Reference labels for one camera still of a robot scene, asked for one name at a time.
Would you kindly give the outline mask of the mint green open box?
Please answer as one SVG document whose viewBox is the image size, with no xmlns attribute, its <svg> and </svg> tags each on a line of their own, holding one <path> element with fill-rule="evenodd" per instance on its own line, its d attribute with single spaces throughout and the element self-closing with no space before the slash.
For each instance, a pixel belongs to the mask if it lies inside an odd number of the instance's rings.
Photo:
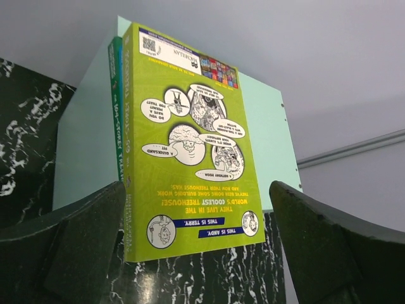
<svg viewBox="0 0 405 304">
<path fill-rule="evenodd" d="M 59 121 L 54 210 L 118 180 L 108 45 L 129 25 L 115 18 Z M 243 73 L 240 79 L 262 209 L 272 210 L 271 182 L 302 189 L 282 94 Z"/>
</svg>

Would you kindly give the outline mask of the green 104-Storey Treehouse book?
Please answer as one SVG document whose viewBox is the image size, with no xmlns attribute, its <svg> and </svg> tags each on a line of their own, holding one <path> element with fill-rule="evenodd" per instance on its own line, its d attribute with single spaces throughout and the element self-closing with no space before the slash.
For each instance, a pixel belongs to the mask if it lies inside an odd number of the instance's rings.
<svg viewBox="0 0 405 304">
<path fill-rule="evenodd" d="M 121 57 L 122 38 L 114 36 L 108 46 L 109 78 L 111 88 L 111 102 L 116 146 L 116 164 L 118 180 L 123 180 L 123 143 L 122 143 L 122 97 L 121 97 Z"/>
</svg>

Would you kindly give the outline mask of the lime green book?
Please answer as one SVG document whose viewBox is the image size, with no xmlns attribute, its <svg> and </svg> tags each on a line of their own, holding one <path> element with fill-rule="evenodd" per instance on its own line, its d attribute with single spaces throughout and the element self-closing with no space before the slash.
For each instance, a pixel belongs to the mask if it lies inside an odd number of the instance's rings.
<svg viewBox="0 0 405 304">
<path fill-rule="evenodd" d="M 125 260 L 263 242 L 238 69 L 139 23 L 122 43 Z"/>
</svg>

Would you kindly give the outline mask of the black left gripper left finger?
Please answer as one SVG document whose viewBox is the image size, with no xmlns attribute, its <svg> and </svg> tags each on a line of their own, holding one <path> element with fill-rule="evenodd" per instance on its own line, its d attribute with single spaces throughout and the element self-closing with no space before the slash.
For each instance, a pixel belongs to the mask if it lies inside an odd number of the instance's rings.
<svg viewBox="0 0 405 304">
<path fill-rule="evenodd" d="M 1 303 L 99 303 L 124 204 L 113 182 L 1 229 Z"/>
</svg>

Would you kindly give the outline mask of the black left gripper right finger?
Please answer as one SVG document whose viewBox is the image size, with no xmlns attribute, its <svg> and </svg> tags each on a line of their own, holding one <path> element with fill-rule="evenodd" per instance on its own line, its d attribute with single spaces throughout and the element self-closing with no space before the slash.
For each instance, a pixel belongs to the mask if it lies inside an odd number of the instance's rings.
<svg viewBox="0 0 405 304">
<path fill-rule="evenodd" d="M 404 233 L 269 188 L 299 303 L 404 303 Z"/>
</svg>

